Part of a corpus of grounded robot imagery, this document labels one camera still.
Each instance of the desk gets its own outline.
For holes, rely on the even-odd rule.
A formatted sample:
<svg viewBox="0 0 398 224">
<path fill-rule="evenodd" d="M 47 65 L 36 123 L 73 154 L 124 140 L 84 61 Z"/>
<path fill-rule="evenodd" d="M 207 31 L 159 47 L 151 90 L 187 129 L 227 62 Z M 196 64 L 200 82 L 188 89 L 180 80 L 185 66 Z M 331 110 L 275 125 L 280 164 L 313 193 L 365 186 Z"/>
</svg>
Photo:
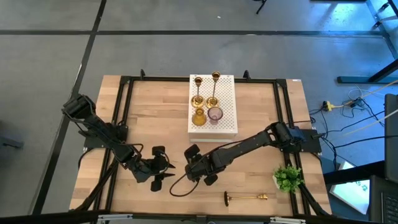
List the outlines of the desk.
<svg viewBox="0 0 398 224">
<path fill-rule="evenodd" d="M 120 76 L 104 76 L 96 103 L 96 113 L 105 122 L 110 122 L 118 92 Z M 309 120 L 307 103 L 300 80 L 287 80 L 290 105 L 295 121 Z M 289 195 L 279 191 L 272 180 L 273 171 L 284 166 L 282 153 L 273 147 L 264 147 L 236 159 L 226 170 L 219 173 L 212 186 L 199 183 L 189 196 L 177 198 L 169 194 L 170 186 L 184 174 L 186 160 L 183 156 L 192 144 L 188 140 L 188 89 L 187 82 L 135 81 L 127 117 L 128 143 L 142 143 L 143 158 L 150 158 L 152 146 L 163 145 L 176 169 L 167 172 L 176 176 L 163 181 L 159 192 L 150 191 L 150 182 L 137 184 L 129 170 L 119 169 L 112 212 L 153 214 L 207 214 L 245 216 L 291 216 Z M 236 107 L 238 132 L 236 139 L 244 139 L 278 121 L 274 89 L 266 83 L 236 83 Z M 287 114 L 284 99 L 280 99 L 284 120 Z M 123 105 L 119 111 L 122 116 Z M 297 123 L 300 128 L 311 128 L 310 123 Z M 218 143 L 198 143 L 201 153 L 206 153 Z M 104 149 L 94 149 L 81 162 L 73 191 L 70 208 L 79 206 L 98 182 Z M 315 200 L 331 213 L 326 187 L 319 160 L 311 154 L 301 153 L 305 183 Z M 194 183 L 183 179 L 174 188 L 174 193 L 188 192 Z M 100 208 L 104 208 L 107 186 L 104 187 Z M 268 200 L 241 200 L 225 207 L 223 192 L 231 195 L 256 195 L 265 193 Z M 301 195 L 297 192 L 298 208 L 303 212 Z"/>
</svg>

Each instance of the potted plant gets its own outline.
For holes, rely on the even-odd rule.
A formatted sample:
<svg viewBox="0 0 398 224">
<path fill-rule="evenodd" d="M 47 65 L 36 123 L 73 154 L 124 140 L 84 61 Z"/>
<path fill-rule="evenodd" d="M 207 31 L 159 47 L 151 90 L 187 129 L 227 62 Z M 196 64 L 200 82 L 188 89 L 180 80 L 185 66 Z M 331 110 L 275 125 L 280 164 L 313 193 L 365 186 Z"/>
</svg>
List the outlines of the potted plant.
<svg viewBox="0 0 398 224">
<path fill-rule="evenodd" d="M 292 166 L 280 167 L 274 172 L 272 178 L 277 188 L 283 192 L 295 192 L 304 180 L 300 177 L 301 168 Z"/>
</svg>

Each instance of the wooden table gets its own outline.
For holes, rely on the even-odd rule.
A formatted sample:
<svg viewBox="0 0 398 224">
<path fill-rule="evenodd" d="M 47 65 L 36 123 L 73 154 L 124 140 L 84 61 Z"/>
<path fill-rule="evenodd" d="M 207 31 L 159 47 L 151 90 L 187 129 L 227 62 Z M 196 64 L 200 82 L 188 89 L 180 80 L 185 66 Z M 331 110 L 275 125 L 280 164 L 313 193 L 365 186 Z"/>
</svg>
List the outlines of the wooden table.
<svg viewBox="0 0 398 224">
<path fill-rule="evenodd" d="M 97 115 L 110 122 L 118 92 L 120 76 L 104 76 L 97 100 Z M 309 120 L 307 103 L 300 80 L 287 80 L 290 104 L 294 121 Z M 164 214 L 207 214 L 207 215 L 292 215 L 289 195 L 278 190 L 272 180 L 273 171 L 284 166 L 282 153 L 274 147 L 263 147 L 236 160 L 218 174 L 218 180 L 207 186 L 203 181 L 186 197 L 173 197 L 170 186 L 184 174 L 187 164 L 183 152 L 192 144 L 188 140 L 188 83 L 135 81 L 132 91 L 127 125 L 128 143 L 144 145 L 143 158 L 150 158 L 152 146 L 163 145 L 176 169 L 167 172 L 176 174 L 163 181 L 159 192 L 150 191 L 150 183 L 137 184 L 129 170 L 120 168 L 112 202 L 112 212 L 164 213 Z M 236 140 L 244 139 L 263 130 L 277 121 L 273 87 L 262 83 L 236 83 L 236 107 L 238 131 Z M 287 121 L 283 93 L 280 89 L 284 121 Z M 297 123 L 302 129 L 311 124 Z M 218 143 L 198 143 L 204 154 Z M 95 149 L 85 156 L 73 191 L 70 208 L 79 206 L 98 182 L 104 149 Z M 301 153 L 305 183 L 316 201 L 331 213 L 326 187 L 319 160 L 309 153 Z M 194 183 L 183 179 L 173 189 L 175 194 L 188 192 Z M 101 206 L 104 208 L 108 186 L 104 188 Z M 232 201 L 225 207 L 223 192 L 232 196 L 267 194 L 268 200 Z M 297 192 L 298 208 L 303 213 L 301 195 Z"/>
</svg>

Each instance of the concrete floor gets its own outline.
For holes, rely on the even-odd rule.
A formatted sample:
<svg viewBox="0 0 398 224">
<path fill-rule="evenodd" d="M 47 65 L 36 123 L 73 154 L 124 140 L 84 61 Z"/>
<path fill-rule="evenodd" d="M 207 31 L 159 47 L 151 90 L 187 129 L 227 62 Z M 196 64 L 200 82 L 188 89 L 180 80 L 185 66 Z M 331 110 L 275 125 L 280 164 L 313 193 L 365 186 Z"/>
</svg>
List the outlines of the concrete floor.
<svg viewBox="0 0 398 224">
<path fill-rule="evenodd" d="M 384 1 L 372 1 L 379 8 Z M 100 0 L 0 1 L 0 29 L 91 30 Z M 257 16 L 258 2 L 242 0 L 113 0 L 108 1 L 100 30 L 370 30 L 374 20 L 365 3 L 322 3 L 308 0 L 268 0 Z M 391 16 L 387 8 L 381 17 Z M 384 23 L 397 42 L 396 21 Z M 0 216 L 25 215 L 36 191 L 58 128 L 60 108 L 76 78 L 88 36 L 0 35 L 0 134 L 23 140 L 23 149 L 0 150 Z M 338 105 L 354 85 L 338 85 L 340 75 L 370 76 L 393 61 L 381 37 L 299 37 L 239 35 L 122 35 L 97 36 L 80 92 L 96 100 L 103 75 L 187 76 L 219 70 L 253 78 L 302 79 L 310 110 L 323 100 Z M 375 90 L 377 85 L 360 85 Z M 397 87 L 381 93 L 397 94 Z M 375 113 L 383 97 L 369 96 Z M 329 129 L 340 129 L 369 116 L 355 111 L 345 118 L 326 113 Z M 323 131 L 316 114 L 313 124 Z M 372 123 L 371 119 L 360 126 Z M 330 134 L 335 145 L 381 136 L 380 125 L 342 138 Z M 77 175 L 83 138 L 70 125 L 44 212 L 64 212 L 69 206 Z M 338 154 L 356 165 L 384 158 L 383 140 L 341 148 Z M 323 146 L 323 158 L 332 152 Z M 324 166 L 324 172 L 330 171 Z M 340 205 L 332 202 L 334 214 Z"/>
</svg>

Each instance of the brass candle holder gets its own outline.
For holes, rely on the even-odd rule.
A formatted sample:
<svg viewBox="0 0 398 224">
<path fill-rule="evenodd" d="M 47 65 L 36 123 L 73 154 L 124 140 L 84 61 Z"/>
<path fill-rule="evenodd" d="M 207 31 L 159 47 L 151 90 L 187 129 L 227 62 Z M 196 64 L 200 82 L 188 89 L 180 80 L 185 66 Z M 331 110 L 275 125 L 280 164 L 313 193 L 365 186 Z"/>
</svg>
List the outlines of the brass candle holder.
<svg viewBox="0 0 398 224">
<path fill-rule="evenodd" d="M 193 96 L 191 99 L 191 105 L 194 108 L 201 108 L 203 106 L 203 104 L 205 103 L 205 100 L 203 99 L 202 96 L 199 95 L 199 86 L 201 85 L 201 83 L 203 82 L 203 80 L 200 77 L 196 77 L 194 79 L 196 86 L 198 87 L 198 92 L 196 96 Z"/>
<path fill-rule="evenodd" d="M 248 199 L 248 198 L 258 198 L 258 199 L 266 199 L 267 200 L 268 196 L 266 194 L 260 194 L 257 196 L 249 196 L 249 197 L 230 197 L 228 195 L 228 192 L 224 192 L 224 203 L 225 203 L 225 206 L 227 206 L 227 207 L 229 205 L 229 201 L 232 199 Z"/>
<path fill-rule="evenodd" d="M 195 114 L 192 116 L 192 123 L 196 126 L 203 126 L 206 124 L 205 110 L 202 108 L 197 108 Z"/>
<path fill-rule="evenodd" d="M 213 87 L 213 96 L 207 98 L 207 100 L 206 100 L 206 106 L 208 108 L 212 108 L 214 106 L 219 105 L 219 101 L 217 98 L 214 97 L 214 93 L 216 91 L 216 83 L 217 83 L 218 79 L 220 78 L 221 74 L 220 74 L 220 72 L 213 72 L 211 74 L 211 76 L 213 77 L 214 87 Z"/>
</svg>

